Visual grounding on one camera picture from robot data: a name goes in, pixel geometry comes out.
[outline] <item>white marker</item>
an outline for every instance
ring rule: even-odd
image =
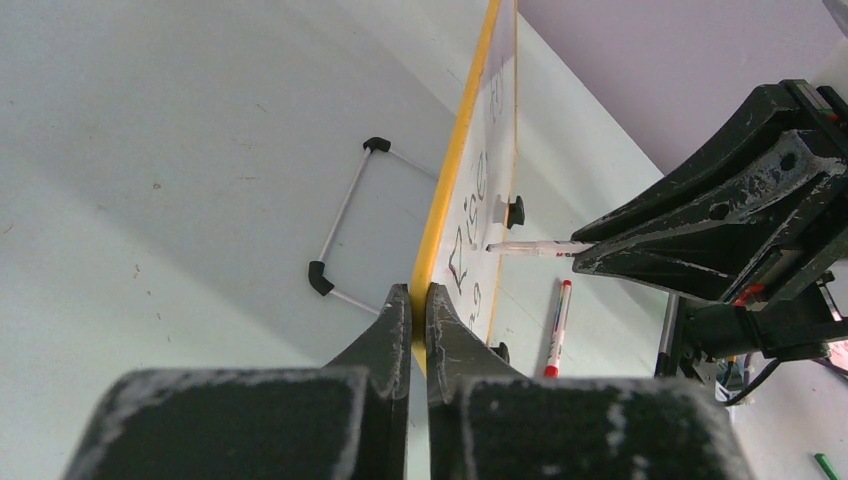
[[[571,302],[571,280],[565,280],[562,282],[562,289],[559,291],[557,318],[554,322],[554,331],[551,333],[551,353],[548,355],[548,366],[545,367],[545,376],[548,378],[559,376],[559,360],[562,358],[562,343],[565,340],[565,319],[568,316],[569,302]]]
[[[573,257],[594,247],[594,243],[551,240],[547,242],[503,242],[486,246],[487,252],[501,255],[526,255],[530,257]]]

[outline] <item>yellow edge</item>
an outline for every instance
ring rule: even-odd
[[[512,0],[512,103],[513,103],[513,114],[512,114],[512,176],[510,177],[509,182],[509,195],[512,198],[512,193],[515,186],[515,162],[518,160],[518,0]],[[503,224],[506,225],[507,221],[507,213],[504,212]],[[507,230],[504,229],[502,241],[506,241]],[[503,266],[503,261],[498,257],[498,273],[495,277],[495,291],[493,292],[492,297],[492,314],[489,316],[489,330],[486,332],[486,345],[491,345],[492,343],[492,331],[495,329],[495,312],[498,307],[498,289],[501,284],[501,267]]]
[[[454,123],[448,151],[442,164],[442,173],[439,175],[436,193],[433,195],[433,204],[430,206],[427,224],[424,226],[424,235],[421,237],[418,258],[415,260],[412,281],[409,284],[409,297],[412,302],[412,354],[424,375],[427,375],[427,349],[424,345],[427,291],[430,289],[436,253],[439,250],[439,242],[442,239],[450,199],[453,196],[456,176],[459,173],[462,151],[465,149],[465,141],[468,138],[471,116],[474,113],[474,103],[477,100],[477,91],[480,89],[480,81],[483,77],[483,67],[489,46],[492,43],[492,35],[495,32],[495,22],[498,18],[500,3],[500,0],[489,0],[489,6],[486,9],[483,29],[480,31],[480,38],[477,40],[474,60],[472,60],[471,68],[468,70],[465,90],[462,93],[462,101],[459,103],[459,110],[456,114],[456,123]]]

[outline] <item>whiteboard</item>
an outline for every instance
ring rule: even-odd
[[[410,284],[413,305],[424,304],[431,282],[445,285],[459,318],[486,342],[500,256],[485,247],[507,231],[515,99],[515,2],[491,0]]]

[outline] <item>red marker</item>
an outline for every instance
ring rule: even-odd
[[[557,318],[554,322],[554,331],[551,334],[551,353],[548,355],[548,366],[545,367],[545,376],[548,378],[559,376],[559,359],[562,358],[562,343],[565,340],[565,319],[568,316],[569,302],[571,302],[571,280],[565,280],[562,282],[562,289],[559,291]]]

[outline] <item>screw hole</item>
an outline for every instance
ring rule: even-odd
[[[780,161],[780,169],[784,172],[788,172],[789,170],[795,168],[795,163],[797,161],[798,159],[795,157],[795,154],[790,153],[789,155],[783,157],[783,159]]]
[[[726,203],[714,205],[710,209],[710,220],[724,220],[728,213],[730,213],[730,207]]]

